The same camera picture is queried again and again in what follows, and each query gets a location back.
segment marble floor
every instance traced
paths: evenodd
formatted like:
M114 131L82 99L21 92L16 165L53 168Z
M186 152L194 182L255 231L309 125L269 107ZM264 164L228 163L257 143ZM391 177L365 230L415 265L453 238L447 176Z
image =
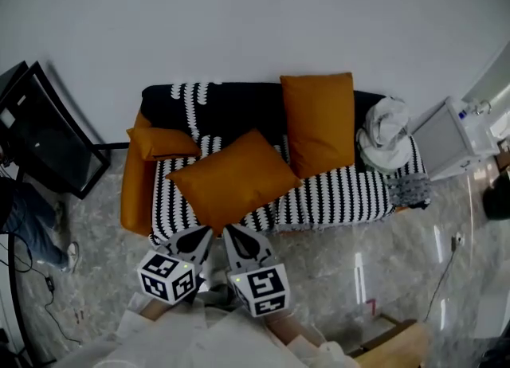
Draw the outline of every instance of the marble floor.
M112 166L85 200L66 197L68 227L82 255L76 272L70 276L38 265L55 280L50 311L67 336L83 343L116 329L138 289L135 267L149 249L147 239L119 224L125 155L112 152ZM486 162L474 172L434 183L427 210L406 210L372 224L271 237L287 268L297 317L346 351L385 328L372 316L367 300L375 300L376 314L424 319L449 261L450 238L459 232L465 244L455 254L427 321L432 341L426 366L477 366L488 347L488 340L472 337L481 291L510 259L510 221L488 221L481 206L481 192L495 177L496 165ZM20 256L23 252L17 247ZM44 312L50 295L42 277L31 272L19 275L19 282L25 324L41 360L75 349Z

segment black trash can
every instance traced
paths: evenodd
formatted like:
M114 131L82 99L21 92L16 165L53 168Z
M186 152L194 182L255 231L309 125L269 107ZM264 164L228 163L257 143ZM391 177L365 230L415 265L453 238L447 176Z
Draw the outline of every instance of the black trash can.
M485 190L483 202L488 219L510 219L510 178L507 170Z

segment sofa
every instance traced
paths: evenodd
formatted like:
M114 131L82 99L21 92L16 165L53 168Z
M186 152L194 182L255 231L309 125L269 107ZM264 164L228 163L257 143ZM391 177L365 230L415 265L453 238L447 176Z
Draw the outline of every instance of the sofa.
M355 129L384 96L355 91ZM143 90L135 127L161 127L186 132L202 157L220 151L256 128L289 161L282 87L273 83L188 83L154 85ZM412 140L411 160L394 174L368 169L356 149L355 164L302 180L302 186L248 213L241 224L261 233L323 229L375 221L391 215L386 178L426 174ZM150 238L154 245L171 234L199 225L193 209L166 175L196 158L143 161L130 143L121 196L121 224ZM427 198L417 207L425 208Z

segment gray wall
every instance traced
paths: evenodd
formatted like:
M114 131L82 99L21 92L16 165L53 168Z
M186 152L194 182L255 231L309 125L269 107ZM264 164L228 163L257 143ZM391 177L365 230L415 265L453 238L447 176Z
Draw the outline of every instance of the gray wall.
M54 63L106 142L175 80L354 73L414 114L461 98L510 39L510 0L0 0L0 71Z

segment small orange pillow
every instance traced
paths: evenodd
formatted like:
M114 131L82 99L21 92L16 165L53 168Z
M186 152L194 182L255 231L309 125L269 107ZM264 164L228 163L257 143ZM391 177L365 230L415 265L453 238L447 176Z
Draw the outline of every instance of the small orange pillow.
M126 130L129 138L136 143L145 161L178 159L200 155L200 147L193 139L180 130L157 127L133 127Z
M175 182L203 225L216 235L227 224L301 185L287 163L257 130L228 147L174 171Z
M355 160L352 74L280 76L291 168L308 178Z

